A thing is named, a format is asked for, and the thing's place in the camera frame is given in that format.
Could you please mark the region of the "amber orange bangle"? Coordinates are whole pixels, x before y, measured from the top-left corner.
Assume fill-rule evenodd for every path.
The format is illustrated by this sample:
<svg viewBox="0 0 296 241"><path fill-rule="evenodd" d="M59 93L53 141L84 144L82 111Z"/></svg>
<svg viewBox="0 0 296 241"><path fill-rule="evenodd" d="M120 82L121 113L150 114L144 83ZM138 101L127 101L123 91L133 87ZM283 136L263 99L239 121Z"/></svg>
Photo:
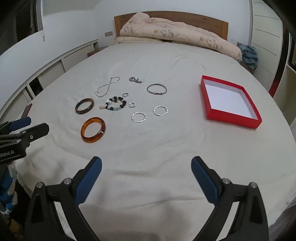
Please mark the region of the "amber orange bangle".
<svg viewBox="0 0 296 241"><path fill-rule="evenodd" d="M82 125L80 135L84 142L93 143L100 140L105 131L105 121L99 117L92 117Z"/></svg>

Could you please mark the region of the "twisted silver hoop earring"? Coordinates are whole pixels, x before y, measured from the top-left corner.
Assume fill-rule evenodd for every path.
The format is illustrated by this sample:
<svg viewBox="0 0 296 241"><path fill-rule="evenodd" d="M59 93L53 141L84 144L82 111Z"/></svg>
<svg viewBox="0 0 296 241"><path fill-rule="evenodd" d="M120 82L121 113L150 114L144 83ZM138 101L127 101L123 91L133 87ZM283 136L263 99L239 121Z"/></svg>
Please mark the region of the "twisted silver hoop earring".
<svg viewBox="0 0 296 241"><path fill-rule="evenodd" d="M153 113L155 116L162 117L168 113L168 109L164 105L158 105L154 108Z"/></svg>

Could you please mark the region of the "red shallow box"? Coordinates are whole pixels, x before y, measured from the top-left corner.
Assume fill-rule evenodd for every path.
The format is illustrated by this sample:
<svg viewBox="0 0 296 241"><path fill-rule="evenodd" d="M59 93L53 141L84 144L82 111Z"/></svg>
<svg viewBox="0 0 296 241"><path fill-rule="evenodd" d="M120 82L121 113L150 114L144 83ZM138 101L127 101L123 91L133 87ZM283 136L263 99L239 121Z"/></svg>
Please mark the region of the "red shallow box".
<svg viewBox="0 0 296 241"><path fill-rule="evenodd" d="M244 87L206 75L201 77L200 86L207 119L252 129L262 123Z"/></svg>

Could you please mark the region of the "dark brown bangle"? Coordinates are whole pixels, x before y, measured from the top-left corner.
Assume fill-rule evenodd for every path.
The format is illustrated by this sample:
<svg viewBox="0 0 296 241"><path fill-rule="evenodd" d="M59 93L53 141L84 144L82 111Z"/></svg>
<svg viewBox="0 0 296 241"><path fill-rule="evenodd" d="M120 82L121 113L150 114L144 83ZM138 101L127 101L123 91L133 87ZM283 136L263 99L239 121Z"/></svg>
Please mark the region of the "dark brown bangle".
<svg viewBox="0 0 296 241"><path fill-rule="evenodd" d="M94 100L92 98L85 98L79 101L75 106L75 113L82 115L90 112L94 107Z"/></svg>

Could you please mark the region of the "white wardrobe shelving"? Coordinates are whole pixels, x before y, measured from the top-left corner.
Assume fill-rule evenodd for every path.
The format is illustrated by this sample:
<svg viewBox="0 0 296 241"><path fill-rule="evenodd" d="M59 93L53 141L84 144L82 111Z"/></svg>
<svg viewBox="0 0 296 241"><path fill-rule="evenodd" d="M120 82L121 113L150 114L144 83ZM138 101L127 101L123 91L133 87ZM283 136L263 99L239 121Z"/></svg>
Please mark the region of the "white wardrobe shelving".
<svg viewBox="0 0 296 241"><path fill-rule="evenodd" d="M255 78L269 92L290 128L295 128L295 42L275 11L251 1L251 46L258 56Z"/></svg>

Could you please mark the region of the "thin silver bangle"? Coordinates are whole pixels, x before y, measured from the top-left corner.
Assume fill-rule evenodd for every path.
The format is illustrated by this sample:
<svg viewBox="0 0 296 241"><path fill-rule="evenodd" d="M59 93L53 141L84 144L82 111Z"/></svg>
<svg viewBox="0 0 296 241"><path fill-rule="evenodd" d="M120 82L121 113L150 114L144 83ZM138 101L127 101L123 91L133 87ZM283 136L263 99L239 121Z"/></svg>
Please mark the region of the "thin silver bangle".
<svg viewBox="0 0 296 241"><path fill-rule="evenodd" d="M152 95L164 95L167 93L167 88L160 83L154 83L147 87L147 92Z"/></svg>

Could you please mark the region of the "beige floral duvet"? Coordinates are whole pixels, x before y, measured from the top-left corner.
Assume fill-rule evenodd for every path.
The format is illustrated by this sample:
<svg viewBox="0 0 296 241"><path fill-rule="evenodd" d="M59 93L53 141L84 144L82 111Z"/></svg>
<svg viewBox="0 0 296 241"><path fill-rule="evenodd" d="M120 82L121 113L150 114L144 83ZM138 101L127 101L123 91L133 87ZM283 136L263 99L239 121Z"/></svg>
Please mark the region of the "beige floral duvet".
<svg viewBox="0 0 296 241"><path fill-rule="evenodd" d="M210 49L227 55L240 62L241 50L231 42L202 28L173 22L162 18L152 18L144 12L114 17L117 37L140 37L166 40Z"/></svg>

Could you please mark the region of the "white low cabinet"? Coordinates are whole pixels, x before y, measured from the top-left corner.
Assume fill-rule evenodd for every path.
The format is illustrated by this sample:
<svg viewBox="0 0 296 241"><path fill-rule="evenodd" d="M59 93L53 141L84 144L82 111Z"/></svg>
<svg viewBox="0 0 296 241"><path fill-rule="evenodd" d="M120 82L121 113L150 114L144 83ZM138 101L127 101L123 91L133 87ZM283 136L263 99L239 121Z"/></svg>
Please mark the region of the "white low cabinet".
<svg viewBox="0 0 296 241"><path fill-rule="evenodd" d="M1 109L1 123L15 120L25 107L46 87L99 48L99 40L80 45L43 66L27 79Z"/></svg>

